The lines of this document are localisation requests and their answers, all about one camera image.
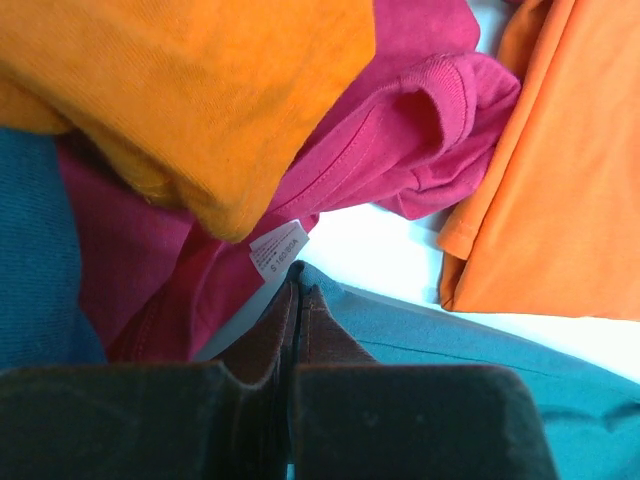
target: knit fabric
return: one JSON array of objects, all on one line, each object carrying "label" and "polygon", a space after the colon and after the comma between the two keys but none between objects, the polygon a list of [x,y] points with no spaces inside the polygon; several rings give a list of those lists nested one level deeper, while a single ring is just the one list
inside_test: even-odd
[{"label": "knit fabric", "polygon": [[[295,264],[291,273],[299,269]],[[560,478],[627,480],[640,472],[635,382],[451,315],[347,292],[311,265],[291,277],[307,288],[318,285],[331,315],[382,363],[489,364],[515,371],[540,411]]]},{"label": "knit fabric", "polygon": [[0,129],[0,167],[0,368],[104,362],[53,139]]},{"label": "knit fabric", "polygon": [[372,16],[370,0],[3,1],[0,124],[78,127],[149,200],[239,241],[371,60]]},{"label": "knit fabric", "polygon": [[440,235],[442,305],[640,319],[640,4],[527,1],[500,58],[523,92]]},{"label": "knit fabric", "polygon": [[464,0],[378,0],[377,52],[297,155],[267,214],[240,245],[190,232],[175,271],[110,349],[113,359],[187,359],[258,289],[249,244],[300,218],[378,202],[406,218],[446,208],[480,183],[519,93],[473,50]]},{"label": "knit fabric", "polygon": [[80,307],[109,345],[171,275],[193,217],[148,204],[93,151],[58,142],[58,159],[82,254]]}]

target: clothing label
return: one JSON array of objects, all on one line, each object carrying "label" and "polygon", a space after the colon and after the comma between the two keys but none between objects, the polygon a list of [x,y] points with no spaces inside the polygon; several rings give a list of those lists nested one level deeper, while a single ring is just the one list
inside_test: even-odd
[{"label": "clothing label", "polygon": [[270,282],[289,268],[308,241],[300,222],[287,223],[251,242],[249,257],[265,282]]},{"label": "clothing label", "polygon": [[271,230],[269,233],[265,233],[261,237],[256,238],[253,242],[251,242],[249,244],[249,247],[251,248],[251,251],[255,252],[256,250],[258,250],[259,248],[264,246],[269,240],[273,240],[274,238],[275,239],[280,238],[282,235],[284,235],[289,230],[291,230],[291,226],[294,223],[297,223],[298,225],[300,225],[300,221],[299,220],[294,220],[293,222],[289,222],[289,223],[285,223],[284,225],[280,225],[278,228],[276,228],[274,230]]}]

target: blue sweater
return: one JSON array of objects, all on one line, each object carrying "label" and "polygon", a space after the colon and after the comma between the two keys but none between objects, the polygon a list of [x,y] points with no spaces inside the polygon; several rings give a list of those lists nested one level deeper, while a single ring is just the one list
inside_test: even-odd
[{"label": "blue sweater", "polygon": [[105,362],[52,137],[0,129],[0,368]]}]

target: white surface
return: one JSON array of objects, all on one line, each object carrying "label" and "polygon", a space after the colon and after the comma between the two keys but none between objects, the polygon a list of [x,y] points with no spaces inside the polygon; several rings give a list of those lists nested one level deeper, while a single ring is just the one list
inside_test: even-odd
[{"label": "white surface", "polygon": [[[512,7],[501,0],[469,0],[469,4],[482,30],[478,50],[495,52]],[[442,252],[435,246],[435,237],[441,223],[442,216],[438,215],[409,222],[372,205],[324,213],[298,258],[347,289],[407,302],[418,311],[440,310],[437,284]],[[263,286],[198,359],[211,358],[248,330],[282,280]],[[640,323],[514,314],[459,316],[582,358],[640,383]]]}]

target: teal shirt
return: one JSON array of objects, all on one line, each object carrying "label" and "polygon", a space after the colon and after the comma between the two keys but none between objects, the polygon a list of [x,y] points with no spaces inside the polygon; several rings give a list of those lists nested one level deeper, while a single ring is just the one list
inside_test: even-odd
[{"label": "teal shirt", "polygon": [[515,371],[532,393],[563,480],[640,479],[640,385],[522,338],[421,307],[345,291],[311,265],[332,316],[386,364],[483,364]]}]

